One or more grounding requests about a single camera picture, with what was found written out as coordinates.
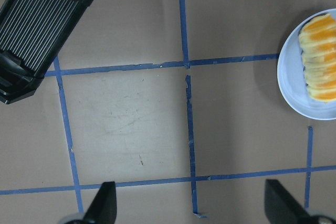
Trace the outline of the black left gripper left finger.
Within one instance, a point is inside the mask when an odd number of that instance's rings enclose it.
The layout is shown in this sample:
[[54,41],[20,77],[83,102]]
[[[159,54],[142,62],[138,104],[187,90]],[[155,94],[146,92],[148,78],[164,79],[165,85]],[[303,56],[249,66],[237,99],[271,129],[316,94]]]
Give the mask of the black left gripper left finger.
[[86,211],[84,223],[114,224],[117,217],[115,182],[104,182]]

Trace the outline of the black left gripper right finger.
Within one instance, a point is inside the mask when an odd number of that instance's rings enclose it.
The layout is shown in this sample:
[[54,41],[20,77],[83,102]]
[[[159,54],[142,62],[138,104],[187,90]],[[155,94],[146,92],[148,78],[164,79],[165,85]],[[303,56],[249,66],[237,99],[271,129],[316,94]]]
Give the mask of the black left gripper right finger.
[[264,211],[269,223],[314,223],[314,219],[276,179],[265,181]]

